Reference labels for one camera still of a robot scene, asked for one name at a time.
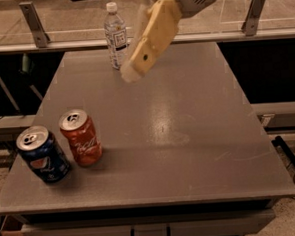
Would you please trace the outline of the horizontal metal rail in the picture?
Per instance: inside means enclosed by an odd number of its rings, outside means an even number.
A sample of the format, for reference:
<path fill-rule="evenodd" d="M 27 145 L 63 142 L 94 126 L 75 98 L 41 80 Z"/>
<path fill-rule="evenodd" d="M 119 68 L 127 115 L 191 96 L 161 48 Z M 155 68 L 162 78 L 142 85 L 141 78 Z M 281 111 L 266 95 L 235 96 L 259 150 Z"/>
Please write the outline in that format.
<path fill-rule="evenodd" d="M 218 32 L 218 33 L 202 33 L 202 34 L 186 34 L 177 35 L 173 39 L 173 43 L 203 43 L 203 42 L 235 42 L 235 40 L 268 40 L 268 39 L 285 39 L 295 38 L 295 28 L 284 29 L 267 29 L 258 30 L 255 35 L 246 35 L 241 31 L 235 32 Z M 37 47 L 35 44 L 23 43 L 22 45 L 0 45 L 0 55 L 7 54 L 23 54 L 23 53 L 39 53 L 50 51 L 88 51 L 89 49 L 105 48 L 107 42 L 102 40 L 88 41 L 71 41 L 62 42 L 55 41 L 49 43 L 46 47 Z"/>

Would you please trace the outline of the right metal rail bracket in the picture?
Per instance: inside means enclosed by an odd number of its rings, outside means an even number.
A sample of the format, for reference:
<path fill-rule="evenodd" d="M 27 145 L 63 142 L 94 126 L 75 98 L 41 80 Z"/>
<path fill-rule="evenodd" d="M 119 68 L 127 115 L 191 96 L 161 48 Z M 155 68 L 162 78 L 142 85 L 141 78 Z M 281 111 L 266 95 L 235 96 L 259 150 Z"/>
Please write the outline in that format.
<path fill-rule="evenodd" d="M 264 8 L 266 0 L 252 0 L 250 4 L 250 8 L 246 15 L 246 20 L 241 27 L 242 33 L 244 33 L 247 37 L 252 37 L 256 35 L 259 21 L 261 18 L 261 13 Z"/>

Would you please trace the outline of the clear plastic water bottle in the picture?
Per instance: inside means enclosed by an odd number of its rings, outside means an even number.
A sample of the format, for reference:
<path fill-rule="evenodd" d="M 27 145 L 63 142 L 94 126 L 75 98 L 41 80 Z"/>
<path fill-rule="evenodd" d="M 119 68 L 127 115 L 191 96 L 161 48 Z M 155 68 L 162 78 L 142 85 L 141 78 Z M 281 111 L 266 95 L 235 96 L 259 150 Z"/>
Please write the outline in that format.
<path fill-rule="evenodd" d="M 106 5 L 107 15 L 104 22 L 104 32 L 110 54 L 111 65 L 119 70 L 127 55 L 128 36 L 126 23 L 118 14 L 118 5 L 108 2 Z"/>

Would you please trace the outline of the metal rail bracket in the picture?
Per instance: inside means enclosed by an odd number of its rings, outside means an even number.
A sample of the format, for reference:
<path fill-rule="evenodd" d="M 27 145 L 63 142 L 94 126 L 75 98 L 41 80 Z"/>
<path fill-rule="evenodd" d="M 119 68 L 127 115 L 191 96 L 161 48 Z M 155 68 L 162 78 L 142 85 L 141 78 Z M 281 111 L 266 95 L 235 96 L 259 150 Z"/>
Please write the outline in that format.
<path fill-rule="evenodd" d="M 242 33 L 244 33 L 247 37 L 252 37 L 256 35 L 259 21 L 261 18 L 261 13 L 264 8 L 266 0 L 252 0 L 250 4 L 250 8 L 246 15 L 246 20 L 241 27 Z"/>
<path fill-rule="evenodd" d="M 19 8 L 24 15 L 26 23 L 29 25 L 36 47 L 46 48 L 50 39 L 45 33 L 34 4 L 31 1 L 23 1 L 19 4 Z"/>

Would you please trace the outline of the blue pepsi can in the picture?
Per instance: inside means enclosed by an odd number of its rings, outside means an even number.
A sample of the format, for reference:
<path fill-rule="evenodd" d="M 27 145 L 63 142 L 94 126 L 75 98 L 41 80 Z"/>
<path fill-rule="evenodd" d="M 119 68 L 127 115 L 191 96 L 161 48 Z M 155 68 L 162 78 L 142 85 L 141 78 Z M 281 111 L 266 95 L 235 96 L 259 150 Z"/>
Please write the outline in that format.
<path fill-rule="evenodd" d="M 44 182 L 59 182 L 68 174 L 70 162 L 56 137 L 45 126 L 25 129 L 17 137 L 16 145 L 29 169 Z"/>

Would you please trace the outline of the left metal rail bracket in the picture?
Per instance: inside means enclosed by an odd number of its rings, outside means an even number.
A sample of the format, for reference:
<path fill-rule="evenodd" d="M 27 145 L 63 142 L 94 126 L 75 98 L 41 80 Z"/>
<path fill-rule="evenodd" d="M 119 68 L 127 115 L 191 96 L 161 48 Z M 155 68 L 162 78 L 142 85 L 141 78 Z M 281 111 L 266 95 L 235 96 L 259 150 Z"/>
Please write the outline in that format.
<path fill-rule="evenodd" d="M 26 23 L 29 25 L 36 47 L 46 48 L 50 39 L 45 33 L 34 4 L 31 1 L 23 1 L 19 4 L 19 8 L 24 15 Z"/>

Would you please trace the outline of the red coke can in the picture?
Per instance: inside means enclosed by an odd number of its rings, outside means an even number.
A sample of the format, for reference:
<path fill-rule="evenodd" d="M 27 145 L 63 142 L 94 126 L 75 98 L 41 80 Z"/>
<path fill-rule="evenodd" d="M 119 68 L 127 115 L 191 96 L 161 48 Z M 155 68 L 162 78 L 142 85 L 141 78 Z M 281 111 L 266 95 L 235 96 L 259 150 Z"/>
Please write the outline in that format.
<path fill-rule="evenodd" d="M 89 167 L 101 158 L 101 144 L 96 136 L 93 120 L 84 110 L 73 109 L 64 113 L 59 126 L 79 166 Z"/>

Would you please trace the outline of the grey table drawer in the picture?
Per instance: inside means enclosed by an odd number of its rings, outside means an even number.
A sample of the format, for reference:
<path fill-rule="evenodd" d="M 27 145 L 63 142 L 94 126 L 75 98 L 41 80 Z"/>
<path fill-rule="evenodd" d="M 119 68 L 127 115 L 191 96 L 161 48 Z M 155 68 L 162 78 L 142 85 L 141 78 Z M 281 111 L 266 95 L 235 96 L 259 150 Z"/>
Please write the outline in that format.
<path fill-rule="evenodd" d="M 60 223 L 28 224 L 24 236 L 130 236 L 137 230 L 170 227 L 171 236 L 245 236 L 256 234 L 276 217 L 271 209 Z"/>

